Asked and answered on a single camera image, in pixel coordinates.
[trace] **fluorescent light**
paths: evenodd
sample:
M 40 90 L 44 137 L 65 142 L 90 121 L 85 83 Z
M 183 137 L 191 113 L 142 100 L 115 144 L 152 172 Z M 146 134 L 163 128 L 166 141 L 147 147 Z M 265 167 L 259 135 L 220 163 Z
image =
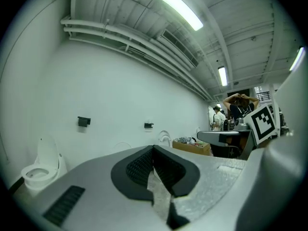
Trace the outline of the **fluorescent light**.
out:
M 226 73 L 226 68 L 225 67 L 219 67 L 218 68 L 218 72 L 219 72 L 219 75 L 220 75 L 220 79 L 221 79 L 221 84 L 222 86 L 227 86 L 228 83 L 227 83 L 227 73 Z
M 297 69 L 297 67 L 302 63 L 302 60 L 304 59 L 305 56 L 305 49 L 304 47 L 301 47 L 298 52 L 297 52 L 297 56 L 292 64 L 292 66 L 290 67 L 290 71 Z
M 182 0 L 162 0 L 175 9 L 195 31 L 203 27 L 202 22 L 196 14 Z

